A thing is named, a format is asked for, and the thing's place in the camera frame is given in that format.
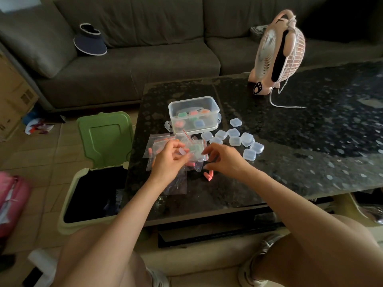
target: clear plastic food container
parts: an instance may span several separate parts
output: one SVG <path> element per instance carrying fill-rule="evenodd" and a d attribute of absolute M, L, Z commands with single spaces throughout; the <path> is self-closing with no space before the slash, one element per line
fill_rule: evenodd
<path fill-rule="evenodd" d="M 170 121 L 165 123 L 165 128 L 175 134 L 180 134 L 182 129 L 188 135 L 212 131 L 221 122 L 219 107 L 209 96 L 171 102 L 169 115 Z"/>

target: pink bag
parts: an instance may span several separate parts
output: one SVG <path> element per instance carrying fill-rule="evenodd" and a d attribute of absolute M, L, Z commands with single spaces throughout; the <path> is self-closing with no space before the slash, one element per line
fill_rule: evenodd
<path fill-rule="evenodd" d="M 15 228 L 30 193 L 23 178 L 0 171 L 0 239 Z"/>

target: black marble table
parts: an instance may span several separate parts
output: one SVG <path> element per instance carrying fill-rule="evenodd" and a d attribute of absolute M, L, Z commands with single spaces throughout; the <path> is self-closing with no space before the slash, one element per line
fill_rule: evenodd
<path fill-rule="evenodd" d="M 307 199 L 383 186 L 383 62 L 296 72 L 270 105 L 254 96 L 247 75 L 148 84 L 142 99 L 123 204 L 149 177 L 143 153 L 149 134 L 165 133 L 168 104 L 212 96 L 222 114 L 218 129 L 254 135 L 265 145 L 252 165 Z M 237 147 L 242 154 L 244 147 Z M 262 199 L 238 181 L 215 173 L 208 182 L 189 171 L 187 194 L 161 196 L 146 225 L 258 207 Z"/>

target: white cable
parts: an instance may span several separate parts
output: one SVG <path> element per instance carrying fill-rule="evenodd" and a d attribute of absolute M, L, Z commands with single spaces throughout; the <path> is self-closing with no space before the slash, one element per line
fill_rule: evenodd
<path fill-rule="evenodd" d="M 294 18 L 292 18 L 292 19 L 289 20 L 289 22 L 288 22 L 288 24 L 287 24 L 288 27 L 290 27 L 290 22 L 293 21 L 293 20 L 294 20 Z M 297 35 L 296 31 L 295 31 L 295 28 L 292 28 L 292 27 L 290 27 L 290 28 L 294 30 L 295 36 L 296 36 L 296 38 L 298 38 L 298 35 Z M 288 72 L 288 75 L 287 75 L 287 79 L 286 79 L 284 85 L 282 86 L 281 90 L 278 89 L 278 94 L 280 94 L 280 93 L 283 91 L 283 89 L 285 88 L 285 85 L 286 85 L 287 82 L 288 82 L 288 79 L 290 78 L 291 69 L 293 68 L 293 64 L 294 64 L 294 60 L 295 60 L 295 55 L 296 55 L 296 47 L 297 47 L 297 46 L 296 46 L 296 43 L 297 43 L 297 42 L 295 42 L 293 59 L 292 59 L 292 61 L 291 61 L 291 65 L 290 65 L 290 69 L 289 69 L 289 72 Z M 273 87 L 271 88 L 271 91 L 270 91 L 270 104 L 273 105 L 274 107 L 278 107 L 278 108 L 287 108 L 287 109 L 306 109 L 306 107 L 298 107 L 298 106 L 290 106 L 290 107 L 287 107 L 287 106 L 277 106 L 277 105 L 275 105 L 275 104 L 272 102 L 272 100 L 271 100 L 271 94 L 273 93 L 273 89 L 274 89 L 275 85 L 278 84 L 278 82 L 280 82 L 280 80 L 281 80 L 282 77 L 283 77 L 283 75 L 281 74 L 281 76 L 279 77 L 279 79 L 277 80 L 277 82 L 276 82 L 276 83 L 273 85 Z"/>

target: green trash can lid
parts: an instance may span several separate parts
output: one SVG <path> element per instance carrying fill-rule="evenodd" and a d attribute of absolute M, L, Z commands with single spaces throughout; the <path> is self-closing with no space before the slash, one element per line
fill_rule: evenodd
<path fill-rule="evenodd" d="M 99 113 L 77 119 L 85 157 L 94 168 L 118 166 L 129 161 L 133 128 L 125 112 Z"/>

